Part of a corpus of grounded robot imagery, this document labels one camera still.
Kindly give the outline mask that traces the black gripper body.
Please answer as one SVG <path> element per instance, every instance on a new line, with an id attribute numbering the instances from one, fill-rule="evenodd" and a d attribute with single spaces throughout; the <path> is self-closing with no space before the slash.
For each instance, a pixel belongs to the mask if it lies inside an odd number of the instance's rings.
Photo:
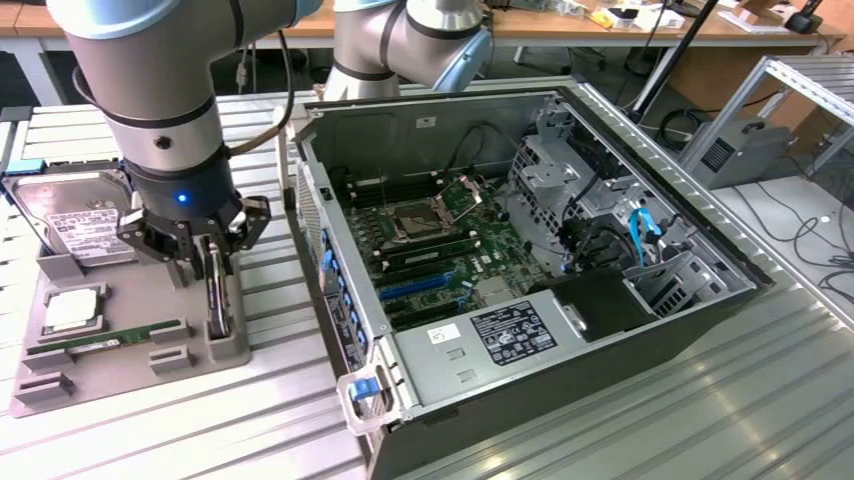
<path id="1" fill-rule="evenodd" d="M 218 210 L 228 194 L 238 194 L 228 160 L 211 158 L 195 167 L 164 172 L 127 165 L 143 208 L 170 220 L 186 221 L 195 236 L 207 236 L 218 245 Z"/>

